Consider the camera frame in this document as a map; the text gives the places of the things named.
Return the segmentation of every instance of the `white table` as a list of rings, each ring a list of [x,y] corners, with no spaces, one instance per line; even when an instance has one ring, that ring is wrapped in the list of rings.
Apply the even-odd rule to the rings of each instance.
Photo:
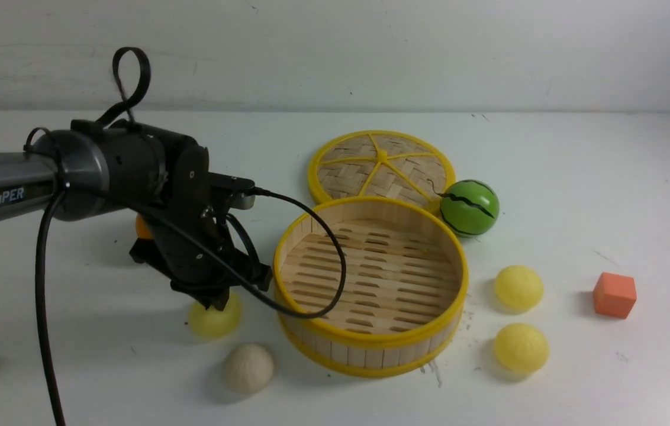
[[[64,128],[97,112],[0,112],[0,151],[32,127]],[[460,330],[437,358],[399,377],[361,380],[309,362],[275,313],[243,293],[237,332],[212,343],[183,325],[189,299],[130,261],[134,214],[54,222],[49,238],[51,345],[68,424],[670,425],[670,115],[244,114],[138,112],[193,135],[211,169],[307,200],[305,168],[330,138],[362,129],[411,133],[444,151],[457,176],[498,192],[500,220],[467,240],[469,297]],[[269,262],[295,208],[268,199],[240,213]],[[34,319],[40,213],[0,223],[0,424],[53,423]],[[532,312],[489,303],[509,264],[546,285]],[[596,316],[598,275],[636,278],[625,321]],[[490,358],[500,327],[546,334],[551,359],[528,380],[501,380]],[[263,342],[278,362],[266,391],[230,402],[217,367],[237,343]]]

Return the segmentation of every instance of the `bamboo steamer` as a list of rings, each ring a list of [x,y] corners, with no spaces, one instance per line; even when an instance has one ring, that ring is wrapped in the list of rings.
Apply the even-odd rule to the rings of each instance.
[[[346,286],[326,317],[280,314],[287,338],[328,369],[388,377],[421,367],[450,342],[467,293],[459,240],[435,216],[394,199],[351,197],[314,208],[346,254]],[[301,216],[275,253],[276,299],[300,312],[332,300],[340,259],[317,221]]]
[[[436,214],[440,207],[436,191],[444,191],[455,180],[453,167],[435,147],[387,130],[335,138],[308,165],[308,186],[317,203],[380,196]]]

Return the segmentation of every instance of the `orange ball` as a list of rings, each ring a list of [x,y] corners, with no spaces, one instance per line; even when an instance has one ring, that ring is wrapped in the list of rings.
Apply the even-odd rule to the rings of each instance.
[[[146,221],[141,215],[138,215],[137,218],[135,218],[135,232],[138,235],[138,238],[142,240],[153,240],[151,230],[148,229],[148,225],[146,225]]]

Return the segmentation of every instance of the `toy watermelon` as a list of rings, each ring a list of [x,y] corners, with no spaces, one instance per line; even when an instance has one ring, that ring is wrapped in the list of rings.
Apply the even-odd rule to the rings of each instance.
[[[460,237],[484,234],[498,219],[498,196],[481,181],[461,180],[440,196],[440,217]]]

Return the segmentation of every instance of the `black cable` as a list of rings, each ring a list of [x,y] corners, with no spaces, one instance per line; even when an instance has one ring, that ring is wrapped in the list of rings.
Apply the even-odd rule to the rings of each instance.
[[[251,273],[249,273],[249,276],[256,277],[262,270],[262,262],[259,261],[259,254],[256,253],[256,247],[254,247],[253,241],[251,241],[251,236],[248,235],[246,229],[234,215],[226,213],[224,216],[227,219],[227,223],[229,223],[230,226],[235,229],[235,232],[237,232],[240,242],[243,243],[243,247],[246,248],[246,254],[248,254],[251,263]]]
[[[138,78],[138,86],[135,88],[133,95],[129,98],[126,97],[124,93],[124,86],[122,85],[122,80],[119,78],[119,61],[122,59],[127,52],[133,52],[138,58],[138,65],[140,66],[140,78]],[[103,127],[106,127],[115,121],[123,112],[126,112],[130,118],[130,122],[134,123],[135,117],[133,116],[132,108],[134,108],[143,98],[146,97],[146,92],[151,84],[151,62],[148,60],[146,52],[138,49],[137,47],[123,47],[117,49],[114,54],[114,58],[111,60],[111,71],[114,74],[114,81],[117,84],[117,89],[119,94],[122,97],[121,102],[117,102],[115,105],[108,108],[108,110],[96,120],[96,123],[101,124]]]
[[[46,210],[43,211],[43,219],[40,220],[38,240],[35,245],[35,318],[38,324],[38,343],[40,343],[40,359],[43,362],[43,375],[46,376],[46,386],[51,399],[51,411],[57,426],[64,426],[64,412],[62,411],[62,399],[59,396],[59,386],[56,385],[56,374],[53,370],[51,360],[51,343],[49,343],[49,326],[46,319],[46,241],[48,240],[49,227],[54,213],[59,205],[64,202],[66,191],[57,191],[51,198]]]
[[[207,256],[210,256],[211,261],[213,261],[215,264],[217,264],[219,267],[221,267],[226,273],[228,273],[230,276],[235,278],[235,280],[242,286],[242,288],[246,289],[249,293],[252,294],[252,296],[256,297],[261,303],[264,303],[265,305],[269,306],[270,308],[273,308],[277,312],[280,312],[281,314],[288,315],[290,317],[294,318],[299,318],[299,319],[314,319],[314,318],[321,318],[324,315],[327,315],[328,312],[330,312],[335,305],[337,305],[338,301],[340,301],[340,297],[343,294],[343,289],[345,289],[346,286],[346,255],[343,253],[343,248],[340,247],[340,243],[337,242],[337,238],[335,237],[335,234],[333,234],[332,230],[330,227],[327,226],[326,223],[324,223],[324,220],[319,217],[316,213],[314,213],[311,208],[307,207],[304,205],[302,202],[299,202],[297,200],[291,199],[290,197],[283,196],[281,194],[276,194],[275,192],[267,191],[266,189],[257,189],[257,194],[260,196],[269,196],[273,197],[276,199],[281,199],[287,202],[290,202],[294,205],[297,205],[298,207],[302,208],[308,215],[312,216],[314,220],[316,220],[319,224],[321,224],[322,228],[324,229],[324,232],[327,233],[328,237],[333,241],[333,245],[335,246],[335,251],[337,251],[338,256],[340,257],[340,282],[338,283],[338,288],[335,291],[335,296],[333,299],[330,301],[330,303],[325,306],[324,308],[320,309],[317,312],[299,312],[299,311],[294,311],[288,308],[285,305],[281,305],[280,303],[276,302],[275,300],[271,299],[270,297],[267,297],[260,289],[256,288],[253,284],[249,283],[248,280],[246,280],[243,275],[238,273],[235,269],[233,269],[227,262],[225,262],[222,258],[220,258],[216,253],[214,253],[213,250],[205,246],[203,243],[201,243],[199,240],[195,239],[192,235],[188,234],[185,230],[181,229],[180,226],[177,224],[173,223],[171,220],[168,218],[164,218],[162,215],[157,215],[154,213],[153,208],[149,208],[146,205],[142,205],[138,202],[132,202],[127,199],[123,199],[118,196],[114,196],[113,194],[110,194],[105,191],[100,191],[100,189],[96,188],[91,188],[88,186],[82,186],[82,185],[73,185],[68,187],[68,191],[78,191],[78,192],[85,192],[88,195],[91,196],[97,196],[99,198],[102,198],[108,202],[113,202],[115,204],[122,205],[124,207],[129,208],[132,211],[135,211],[135,213],[140,213],[144,218],[150,219],[152,221],[159,222],[162,226],[166,227],[168,230],[172,231],[176,235],[179,235],[182,237],[184,240],[187,242],[191,243],[192,245],[195,246],[195,248],[199,249],[202,253],[207,254]]]

